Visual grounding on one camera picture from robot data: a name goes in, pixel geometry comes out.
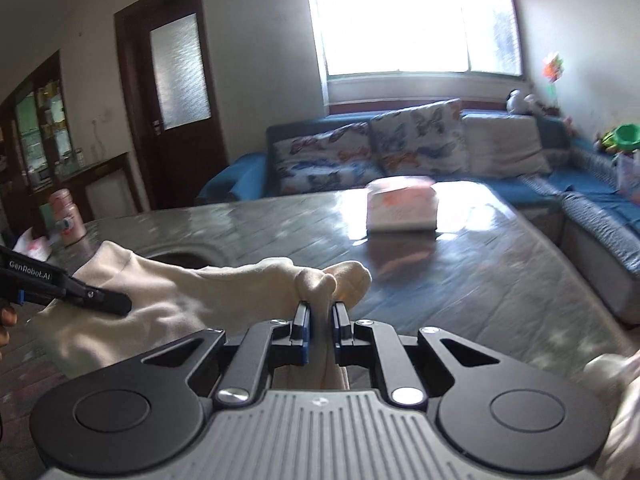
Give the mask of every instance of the window sill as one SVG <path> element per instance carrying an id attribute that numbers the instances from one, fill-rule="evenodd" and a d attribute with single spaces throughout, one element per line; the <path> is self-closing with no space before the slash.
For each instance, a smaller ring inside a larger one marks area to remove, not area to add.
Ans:
<path id="1" fill-rule="evenodd" d="M 330 76 L 329 105 L 460 98 L 505 103 L 514 89 L 532 91 L 524 78 L 484 73 L 385 73 Z"/>

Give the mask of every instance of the green bowl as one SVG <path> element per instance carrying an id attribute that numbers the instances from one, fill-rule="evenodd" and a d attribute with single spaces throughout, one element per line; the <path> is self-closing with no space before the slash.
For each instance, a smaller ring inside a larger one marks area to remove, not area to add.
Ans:
<path id="1" fill-rule="evenodd" d="M 640 150 L 640 126 L 623 124 L 614 133 L 618 147 L 624 152 Z"/>

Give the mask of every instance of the circular black cover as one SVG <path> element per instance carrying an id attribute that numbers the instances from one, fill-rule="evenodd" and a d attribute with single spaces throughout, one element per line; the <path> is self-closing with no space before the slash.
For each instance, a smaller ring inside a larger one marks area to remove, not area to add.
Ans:
<path id="1" fill-rule="evenodd" d="M 179 368 L 129 360 L 47 392 L 31 412 L 30 430 L 49 465 L 116 476 L 175 456 L 203 421 L 201 403 Z"/>
<path id="2" fill-rule="evenodd" d="M 467 456 L 519 474 L 594 462 L 609 429 L 591 392 L 511 360 L 457 370 L 437 421 Z"/>

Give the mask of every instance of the beige pillow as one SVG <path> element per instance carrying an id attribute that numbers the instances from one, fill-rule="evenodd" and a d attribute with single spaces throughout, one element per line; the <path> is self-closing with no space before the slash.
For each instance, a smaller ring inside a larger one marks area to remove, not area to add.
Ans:
<path id="1" fill-rule="evenodd" d="M 467 114 L 462 123 L 471 176 L 551 173 L 533 117 Z"/>

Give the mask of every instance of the door frame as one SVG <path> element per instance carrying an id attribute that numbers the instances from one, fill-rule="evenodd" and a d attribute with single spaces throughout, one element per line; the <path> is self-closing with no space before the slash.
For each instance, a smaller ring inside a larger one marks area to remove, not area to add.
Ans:
<path id="1" fill-rule="evenodd" d="M 161 5 L 166 0 L 139 0 L 129 7 L 126 7 L 114 14 L 114 24 L 116 32 L 116 49 L 118 54 L 118 66 L 120 68 L 120 83 L 122 85 L 122 93 L 124 95 L 125 108 L 127 110 L 127 119 L 129 121 L 129 131 L 133 140 L 136 159 L 140 167 L 142 181 L 145 184 L 146 195 L 149 199 L 151 209 L 156 209 L 158 200 L 155 196 L 153 178 L 148 162 L 144 157 L 145 139 L 154 136 L 153 126 L 147 123 L 144 115 L 143 97 L 141 94 L 142 85 L 138 83 L 138 74 L 135 69 L 135 25 L 133 23 L 135 16 L 145 8 Z M 207 45 L 207 35 L 204 27 L 204 12 L 202 10 L 202 0 L 191 0 L 196 9 L 196 22 L 198 25 L 198 36 L 200 37 L 200 51 L 202 54 L 202 65 L 204 67 L 204 78 L 207 87 L 207 95 L 209 97 L 209 108 L 211 119 L 220 124 L 220 135 L 222 143 L 225 146 L 224 159 L 228 164 L 228 155 L 226 152 L 226 142 L 222 133 L 222 125 L 220 123 L 220 115 L 218 113 L 218 104 L 214 92 L 213 74 L 209 60 L 209 48 Z"/>

